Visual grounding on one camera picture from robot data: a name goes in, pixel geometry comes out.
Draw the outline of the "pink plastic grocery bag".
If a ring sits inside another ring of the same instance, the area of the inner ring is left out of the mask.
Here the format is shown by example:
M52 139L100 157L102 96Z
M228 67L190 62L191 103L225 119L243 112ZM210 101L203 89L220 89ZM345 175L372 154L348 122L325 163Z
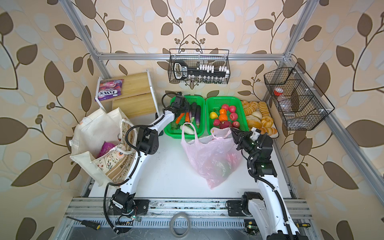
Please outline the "pink plastic grocery bag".
M212 128L207 137L198 138L182 130L181 145L194 170L207 181L208 187L214 189L222 184L237 170L243 159L237 150L230 128Z

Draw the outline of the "grey tape roll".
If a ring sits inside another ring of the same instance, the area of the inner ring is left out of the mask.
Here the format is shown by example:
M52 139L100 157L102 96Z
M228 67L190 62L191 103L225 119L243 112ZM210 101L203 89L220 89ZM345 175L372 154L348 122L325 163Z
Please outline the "grey tape roll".
M182 239L190 232L191 225L192 223L189 216L184 212L179 212L171 218L169 229L174 238Z

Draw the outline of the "left green vegetable basket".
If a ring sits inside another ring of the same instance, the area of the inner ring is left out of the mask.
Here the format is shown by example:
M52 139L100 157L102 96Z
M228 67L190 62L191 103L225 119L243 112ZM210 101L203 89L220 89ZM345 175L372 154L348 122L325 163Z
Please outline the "left green vegetable basket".
M185 96L185 98L190 105L192 103L197 103L197 105L201 107L199 126L197 126L197 124L196 124L197 117L195 117L194 120L191 121L191 123L195 126L195 129L197 131L197 136L201 137L203 135L203 133L205 132L205 127L206 127L206 112L205 112L206 104L205 104L205 100L203 97L200 97L200 96ZM166 128L164 129L165 134L168 135L169 137L173 138L173 139L181 139L182 138L182 130L180 129L180 126L185 123L185 116L183 116L180 119L180 121L178 122L178 124L175 125L178 118L179 117L177 117L176 120L174 120L173 122L168 124L166 126Z

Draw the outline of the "bread tray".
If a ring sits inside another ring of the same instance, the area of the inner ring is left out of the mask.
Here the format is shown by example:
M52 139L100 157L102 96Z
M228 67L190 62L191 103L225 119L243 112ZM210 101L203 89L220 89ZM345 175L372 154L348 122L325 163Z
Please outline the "bread tray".
M276 139L279 136L266 102L241 101L246 116L246 122L249 130L255 128L261 130L262 134L267 133L271 138Z

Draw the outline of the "purple eggplant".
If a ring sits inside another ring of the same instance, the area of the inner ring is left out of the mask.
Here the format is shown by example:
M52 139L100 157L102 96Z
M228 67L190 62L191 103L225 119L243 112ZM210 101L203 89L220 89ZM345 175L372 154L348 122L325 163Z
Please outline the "purple eggplant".
M201 124L201 113L202 113L202 108L200 105L197 105L197 109L195 113L195 122L198 128L200 127L200 124Z

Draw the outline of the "black yellow screwdriver left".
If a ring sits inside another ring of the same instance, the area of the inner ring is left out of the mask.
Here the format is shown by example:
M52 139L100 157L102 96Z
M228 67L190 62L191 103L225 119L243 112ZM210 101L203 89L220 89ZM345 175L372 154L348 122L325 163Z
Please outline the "black yellow screwdriver left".
M90 229L93 229L93 230L99 230L101 228L101 225L96 223L96 222L93 222L93 221L89 221L89 220L78 220L78 219L75 219L75 218L72 218L72 217L69 217L69 216L66 216L67 219L70 219L70 220L73 220L77 223L79 223L80 225L82 226L85 226L87 228L90 228Z

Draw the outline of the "yellow lemon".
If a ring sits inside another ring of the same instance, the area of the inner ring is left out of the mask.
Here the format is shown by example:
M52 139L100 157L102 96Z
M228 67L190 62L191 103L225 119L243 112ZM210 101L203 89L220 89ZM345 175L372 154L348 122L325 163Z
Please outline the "yellow lemon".
M219 116L218 116L218 114L217 114L216 112L211 112L211 113L209 114L209 117L210 117L210 119L215 120L215 119L217 119Z

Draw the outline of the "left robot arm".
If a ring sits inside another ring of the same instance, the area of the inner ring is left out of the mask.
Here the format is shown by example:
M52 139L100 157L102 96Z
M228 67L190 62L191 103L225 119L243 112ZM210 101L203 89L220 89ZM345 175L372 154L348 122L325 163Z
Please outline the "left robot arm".
M177 92L174 101L169 106L164 106L163 113L154 122L149 125L136 125L127 131L125 143L136 152L133 168L124 181L107 183L104 199L107 198L109 187L117 187L112 195L111 205L127 215L137 211L134 203L137 185L146 161L158 151L160 146L159 133L177 117L189 110L190 104L185 96L181 92Z

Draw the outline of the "cream canvas tote bag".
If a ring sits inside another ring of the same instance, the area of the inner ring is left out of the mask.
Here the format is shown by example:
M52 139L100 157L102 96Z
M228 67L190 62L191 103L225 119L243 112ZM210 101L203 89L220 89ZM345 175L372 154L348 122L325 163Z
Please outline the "cream canvas tote bag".
M99 109L83 118L74 131L70 158L100 186L120 183L132 168L136 152L125 143L127 131L133 126L118 108L109 113ZM115 147L97 158L104 142Z

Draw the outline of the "orange fruit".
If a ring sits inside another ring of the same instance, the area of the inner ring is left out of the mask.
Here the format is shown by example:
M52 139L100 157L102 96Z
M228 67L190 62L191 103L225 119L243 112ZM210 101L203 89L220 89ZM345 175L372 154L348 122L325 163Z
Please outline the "orange fruit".
M220 109L219 111L219 120L221 122L228 121L228 115L227 115L227 110L226 109Z

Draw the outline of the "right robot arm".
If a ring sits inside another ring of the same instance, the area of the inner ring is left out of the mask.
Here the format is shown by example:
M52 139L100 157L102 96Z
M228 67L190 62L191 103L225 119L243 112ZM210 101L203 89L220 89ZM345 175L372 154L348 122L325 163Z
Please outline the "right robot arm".
M237 150L247 161L249 175L258 185L258 192L244 192L242 213L256 221L263 240L307 240L291 218L281 195L278 175L271 160L273 139L260 130L241 131L231 128Z

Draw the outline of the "magenta snack bag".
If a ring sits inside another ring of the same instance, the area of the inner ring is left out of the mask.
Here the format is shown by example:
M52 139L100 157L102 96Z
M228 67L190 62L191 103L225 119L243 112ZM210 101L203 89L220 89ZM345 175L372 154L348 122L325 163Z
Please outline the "magenta snack bag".
M115 145L113 143L104 142L97 158L100 158L100 157L106 155L114 147L115 147Z

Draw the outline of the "purple Fox's candy bag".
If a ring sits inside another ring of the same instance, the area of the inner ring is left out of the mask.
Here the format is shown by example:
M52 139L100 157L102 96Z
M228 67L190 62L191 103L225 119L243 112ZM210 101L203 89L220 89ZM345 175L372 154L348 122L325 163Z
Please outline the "purple Fox's candy bag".
M97 99L99 101L106 101L120 96L122 94L123 82L123 79L100 81L96 95Z

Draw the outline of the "white radish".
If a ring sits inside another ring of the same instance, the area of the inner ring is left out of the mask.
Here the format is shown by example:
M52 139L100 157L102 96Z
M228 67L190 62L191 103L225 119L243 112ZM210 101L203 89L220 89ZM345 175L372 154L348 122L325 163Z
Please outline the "white radish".
M190 124L180 126L180 130L184 130L184 133L188 134L188 135L194 135L195 134L195 129Z

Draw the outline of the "right green fruit basket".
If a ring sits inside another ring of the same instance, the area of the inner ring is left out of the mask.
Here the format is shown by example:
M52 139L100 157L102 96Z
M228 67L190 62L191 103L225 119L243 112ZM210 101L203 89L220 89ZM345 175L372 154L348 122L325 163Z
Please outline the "right green fruit basket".
M249 131L249 127L246 121L246 116L244 113L241 100L239 100L236 97L219 96L219 97L211 97L206 99L205 113L206 113L206 120L207 120L206 121L207 132L210 133L211 128L214 127L214 120L210 118L210 113L216 112L219 115L219 111L222 108L222 105L224 104L227 104L228 106L236 107L236 113L238 114L237 121L240 124L240 130Z

